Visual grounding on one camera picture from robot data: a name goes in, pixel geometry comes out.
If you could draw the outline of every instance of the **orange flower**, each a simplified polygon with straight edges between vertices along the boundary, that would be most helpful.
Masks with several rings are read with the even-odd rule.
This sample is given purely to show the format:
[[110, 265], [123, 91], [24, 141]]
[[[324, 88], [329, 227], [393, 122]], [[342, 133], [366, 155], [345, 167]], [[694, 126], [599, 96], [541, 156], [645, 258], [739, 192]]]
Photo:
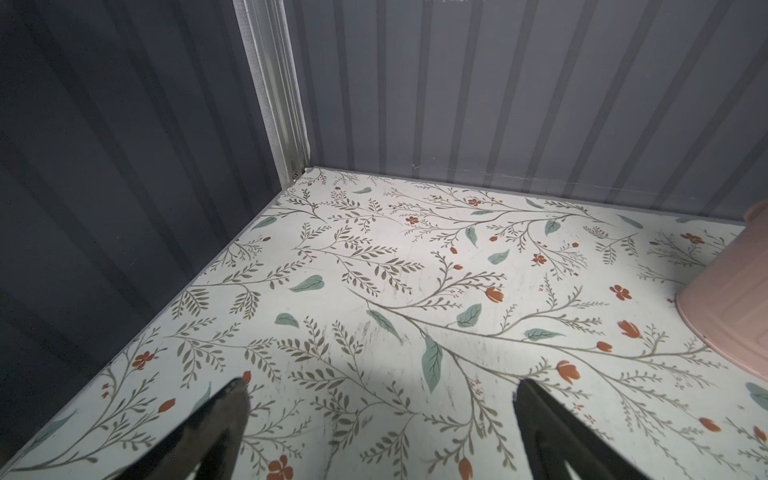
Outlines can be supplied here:
[[162, 413], [167, 410], [170, 410], [170, 408], [174, 405], [176, 405], [176, 399], [167, 400], [166, 402], [163, 402], [163, 405], [161, 405], [159, 409], [157, 409], [157, 413]]
[[710, 432], [719, 432], [721, 430], [721, 428], [717, 426], [715, 422], [709, 419], [705, 419], [704, 417], [701, 417], [699, 422], [701, 422], [701, 425], [704, 425], [704, 428]]
[[618, 325], [619, 328], [623, 330], [621, 335], [626, 335], [631, 339], [639, 339], [642, 336], [640, 330], [637, 329], [637, 325], [634, 323], [629, 323], [627, 320], [621, 320]]
[[693, 235], [692, 233], [686, 233], [684, 235], [680, 235], [684, 239], [690, 240], [690, 242], [694, 245], [697, 243], [704, 243], [704, 240], [701, 240], [701, 237], [697, 237], [696, 235]]
[[149, 351], [147, 351], [137, 356], [136, 361], [133, 362], [131, 365], [136, 367], [136, 370], [142, 370], [144, 369], [144, 365], [146, 365], [147, 362], [149, 362], [153, 358], [154, 358], [154, 353], [150, 355]]
[[472, 464], [466, 458], [462, 458], [458, 463], [458, 474], [462, 476], [462, 480], [472, 478]]
[[493, 303], [500, 303], [504, 300], [504, 293], [499, 292], [496, 290], [495, 286], [492, 286], [491, 288], [487, 289], [485, 291], [485, 296], [488, 297], [489, 300], [491, 300]]
[[768, 440], [768, 439], [766, 438], [766, 433], [765, 433], [763, 430], [760, 430], [760, 429], [758, 429], [757, 427], [755, 427], [755, 428], [754, 428], [754, 432], [755, 432], [755, 436], [756, 436], [758, 439], [762, 440], [763, 442], [765, 442], [766, 440]]
[[579, 375], [578, 370], [576, 370], [576, 365], [571, 365], [571, 363], [567, 360], [563, 360], [558, 363], [558, 373], [561, 377], [563, 377], [563, 380], [573, 385], [573, 380], [578, 380], [581, 378], [581, 375]]
[[266, 476], [266, 480], [291, 480], [293, 478], [293, 468], [288, 466], [288, 457], [285, 455], [280, 456], [280, 461], [274, 460], [270, 462], [270, 473]]
[[630, 299], [632, 300], [632, 297], [629, 296], [629, 290], [625, 288], [621, 288], [621, 285], [613, 285], [611, 287], [611, 292], [616, 293], [616, 298], [619, 300], [624, 301], [624, 299]]

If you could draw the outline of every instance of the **pink bucket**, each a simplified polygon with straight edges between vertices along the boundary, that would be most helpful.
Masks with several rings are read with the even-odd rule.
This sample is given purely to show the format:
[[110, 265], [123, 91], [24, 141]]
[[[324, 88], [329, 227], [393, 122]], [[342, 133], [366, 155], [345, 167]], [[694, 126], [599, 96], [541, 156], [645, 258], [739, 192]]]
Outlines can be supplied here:
[[768, 201], [677, 296], [677, 311], [712, 350], [768, 380]]

